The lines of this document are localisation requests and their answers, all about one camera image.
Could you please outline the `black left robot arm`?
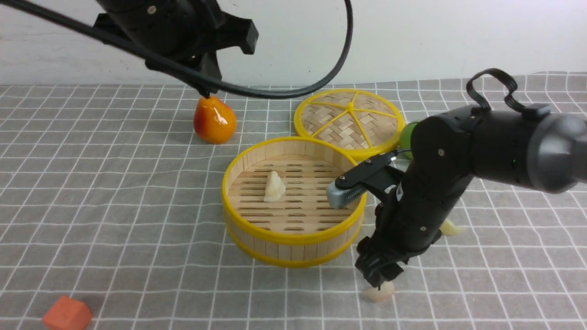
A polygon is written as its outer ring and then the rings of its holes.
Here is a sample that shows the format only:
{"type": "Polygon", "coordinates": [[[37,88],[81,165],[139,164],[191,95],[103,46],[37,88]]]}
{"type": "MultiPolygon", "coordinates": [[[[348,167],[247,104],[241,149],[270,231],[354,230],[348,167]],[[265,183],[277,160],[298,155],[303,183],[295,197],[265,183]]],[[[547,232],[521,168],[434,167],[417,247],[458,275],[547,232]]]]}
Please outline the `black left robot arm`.
{"type": "Polygon", "coordinates": [[[252,55],[259,33],[251,19],[224,12],[216,0],[101,0],[94,28],[128,40],[204,77],[222,79],[217,51],[252,55]]]}

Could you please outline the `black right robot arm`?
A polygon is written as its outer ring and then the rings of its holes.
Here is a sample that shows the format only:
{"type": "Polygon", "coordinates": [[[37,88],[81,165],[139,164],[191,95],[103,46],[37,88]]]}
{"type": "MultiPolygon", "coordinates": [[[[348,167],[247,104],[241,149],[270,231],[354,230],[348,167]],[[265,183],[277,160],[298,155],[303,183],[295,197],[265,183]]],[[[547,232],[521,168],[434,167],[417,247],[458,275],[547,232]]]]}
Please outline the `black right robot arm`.
{"type": "Polygon", "coordinates": [[[586,121],[515,111],[472,115],[468,107],[420,121],[405,172],[376,156],[357,166],[381,200],[376,227],[358,244],[355,267],[373,287],[402,273],[400,262],[428,250],[473,178],[559,194],[586,182],[586,121]]]}

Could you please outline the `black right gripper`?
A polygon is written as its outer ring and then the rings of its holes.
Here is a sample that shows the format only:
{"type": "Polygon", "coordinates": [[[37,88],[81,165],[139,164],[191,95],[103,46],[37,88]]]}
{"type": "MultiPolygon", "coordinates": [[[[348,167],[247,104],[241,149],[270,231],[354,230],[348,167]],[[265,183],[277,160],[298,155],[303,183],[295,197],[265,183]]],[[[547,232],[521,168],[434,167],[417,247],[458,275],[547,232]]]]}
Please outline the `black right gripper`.
{"type": "Polygon", "coordinates": [[[421,255],[428,248],[436,243],[436,236],[426,247],[419,250],[409,250],[399,244],[399,239],[384,230],[388,218],[384,217],[383,203],[376,205],[374,215],[376,216],[376,228],[371,236],[365,236],[358,242],[356,251],[358,257],[354,267],[359,270],[364,280],[376,290],[384,284],[396,279],[404,269],[398,262],[408,264],[409,259],[421,255]]]}

